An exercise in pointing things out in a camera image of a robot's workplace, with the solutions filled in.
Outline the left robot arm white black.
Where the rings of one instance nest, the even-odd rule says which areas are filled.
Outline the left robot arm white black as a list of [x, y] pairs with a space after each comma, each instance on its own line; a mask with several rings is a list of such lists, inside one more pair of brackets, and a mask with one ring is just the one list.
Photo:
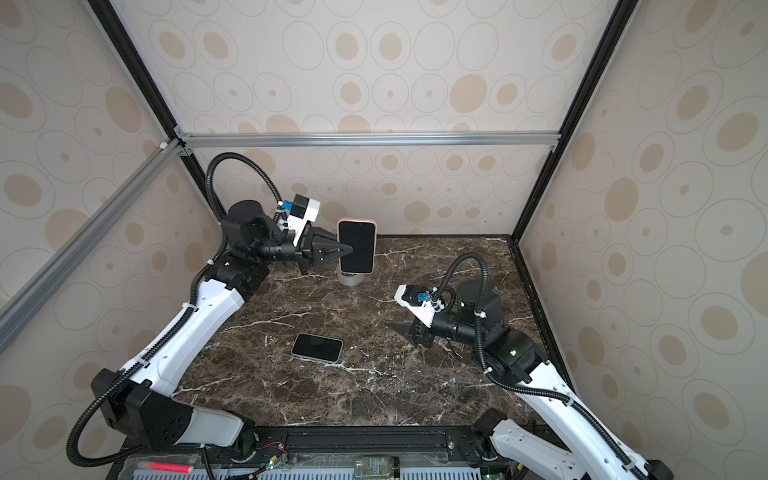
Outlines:
[[255, 200], [229, 209], [220, 221], [224, 249], [194, 280], [190, 301], [120, 371], [103, 370], [93, 380], [95, 403], [109, 427], [153, 450], [244, 443], [245, 419], [183, 404], [172, 395], [211, 337], [256, 293], [272, 263], [291, 262], [306, 274], [360, 252], [354, 243], [314, 226], [318, 211], [317, 201], [302, 196], [279, 203], [277, 219]]

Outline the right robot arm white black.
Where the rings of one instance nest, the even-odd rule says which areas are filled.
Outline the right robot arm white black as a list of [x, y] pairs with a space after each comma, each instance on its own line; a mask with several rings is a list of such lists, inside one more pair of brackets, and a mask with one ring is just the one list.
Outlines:
[[430, 347], [437, 337], [471, 346], [488, 380], [522, 399], [557, 438], [545, 440], [491, 411], [475, 425], [480, 451], [544, 479], [673, 478], [662, 461], [645, 459], [597, 419], [538, 345], [504, 321], [500, 297], [481, 286], [465, 281], [448, 300], [433, 301], [434, 289], [401, 285], [394, 300], [414, 319], [391, 326], [414, 346]]

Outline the clear tape roll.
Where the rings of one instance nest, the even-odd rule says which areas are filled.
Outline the clear tape roll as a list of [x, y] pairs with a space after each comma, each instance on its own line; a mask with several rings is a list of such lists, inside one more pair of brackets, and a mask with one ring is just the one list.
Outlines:
[[355, 287], [361, 284], [365, 280], [366, 276], [359, 273], [346, 273], [341, 270], [337, 271], [337, 279], [339, 283], [344, 287]]

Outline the green circuit board module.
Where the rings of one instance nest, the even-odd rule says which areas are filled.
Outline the green circuit board module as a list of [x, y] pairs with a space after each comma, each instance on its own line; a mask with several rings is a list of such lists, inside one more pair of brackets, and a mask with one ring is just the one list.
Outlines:
[[354, 480], [396, 480], [400, 478], [400, 460], [395, 456], [363, 456], [355, 461]]

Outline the pink marker pen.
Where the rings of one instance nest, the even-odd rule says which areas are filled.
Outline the pink marker pen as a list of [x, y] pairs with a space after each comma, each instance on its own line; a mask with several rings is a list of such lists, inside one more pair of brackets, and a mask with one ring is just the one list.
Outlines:
[[169, 472], [169, 473], [177, 473], [177, 474], [185, 474], [185, 475], [189, 475], [195, 470], [195, 467], [192, 465], [153, 462], [153, 461], [139, 461], [137, 468], [141, 470]]

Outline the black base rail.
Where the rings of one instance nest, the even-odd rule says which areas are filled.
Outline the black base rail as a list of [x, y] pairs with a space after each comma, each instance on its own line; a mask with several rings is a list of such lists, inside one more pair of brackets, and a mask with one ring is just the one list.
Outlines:
[[490, 442], [469, 425], [457, 426], [284, 426], [259, 427], [248, 455], [268, 454], [427, 454], [450, 464], [501, 467], [510, 462], [490, 450]]

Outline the silver aluminium rail back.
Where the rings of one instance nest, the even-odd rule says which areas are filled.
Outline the silver aluminium rail back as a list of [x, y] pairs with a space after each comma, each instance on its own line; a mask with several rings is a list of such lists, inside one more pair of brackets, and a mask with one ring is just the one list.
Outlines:
[[192, 148], [241, 147], [406, 147], [406, 146], [489, 146], [557, 145], [556, 131], [516, 132], [372, 132], [300, 134], [184, 134], [182, 141]]

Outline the silver aluminium rail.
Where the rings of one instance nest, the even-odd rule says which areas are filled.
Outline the silver aluminium rail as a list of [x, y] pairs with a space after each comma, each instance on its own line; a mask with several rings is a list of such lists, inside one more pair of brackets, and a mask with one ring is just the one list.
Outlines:
[[169, 140], [165, 147], [156, 150], [6, 304], [1, 312], [2, 350], [12, 344], [166, 164], [180, 155], [181, 150], [178, 139]]
[[406, 147], [406, 146], [489, 146], [557, 145], [556, 131], [516, 132], [372, 132], [300, 134], [184, 134], [182, 141], [192, 148], [241, 147]]

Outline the black corner frame post left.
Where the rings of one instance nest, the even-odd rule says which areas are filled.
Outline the black corner frame post left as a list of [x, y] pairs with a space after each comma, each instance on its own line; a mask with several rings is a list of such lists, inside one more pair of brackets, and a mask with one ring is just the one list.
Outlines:
[[205, 189], [205, 172], [193, 149], [184, 140], [185, 132], [178, 124], [165, 95], [161, 92], [141, 53], [136, 48], [134, 40], [119, 18], [118, 10], [111, 1], [88, 0], [84, 4], [94, 14], [97, 23], [103, 29], [106, 38], [114, 48], [166, 138], [177, 140], [180, 143], [182, 147], [180, 157], [187, 172], [203, 195], [210, 210], [216, 212], [217, 208], [221, 207], [221, 203], [217, 197], [214, 197], [213, 200], [208, 198]]

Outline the black corner frame post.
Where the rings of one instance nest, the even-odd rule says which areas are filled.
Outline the black corner frame post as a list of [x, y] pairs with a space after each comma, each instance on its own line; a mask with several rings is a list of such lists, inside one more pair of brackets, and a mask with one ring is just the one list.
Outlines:
[[118, 10], [111, 1], [88, 0], [84, 4], [94, 14], [97, 23], [103, 29], [106, 38], [114, 48], [166, 138], [177, 140], [180, 143], [182, 147], [180, 157], [187, 172], [203, 195], [210, 210], [216, 212], [217, 208], [221, 207], [221, 203], [217, 197], [214, 197], [213, 200], [208, 198], [205, 189], [205, 172], [193, 149], [184, 140], [185, 132], [178, 124], [165, 95], [161, 92], [141, 53], [136, 48], [134, 40], [119, 18]]
[[558, 143], [548, 154], [510, 236], [512, 245], [518, 245], [521, 242], [531, 223], [638, 4], [638, 0], [620, 0], [616, 3], [561, 125]]

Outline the silver aluminium rail left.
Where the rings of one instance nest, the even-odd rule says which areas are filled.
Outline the silver aluminium rail left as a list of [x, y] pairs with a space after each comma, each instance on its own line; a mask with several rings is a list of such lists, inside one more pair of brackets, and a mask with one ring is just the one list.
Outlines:
[[156, 150], [6, 304], [1, 312], [2, 350], [12, 344], [166, 164], [180, 155], [181, 150], [178, 139], [169, 140], [165, 147]]

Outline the black corner frame post right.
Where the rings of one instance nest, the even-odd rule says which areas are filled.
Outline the black corner frame post right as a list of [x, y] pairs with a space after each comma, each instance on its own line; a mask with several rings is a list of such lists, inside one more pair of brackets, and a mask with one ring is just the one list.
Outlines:
[[558, 143], [548, 154], [510, 236], [512, 245], [518, 245], [521, 242], [531, 223], [638, 4], [638, 0], [620, 0], [616, 3], [561, 125]]

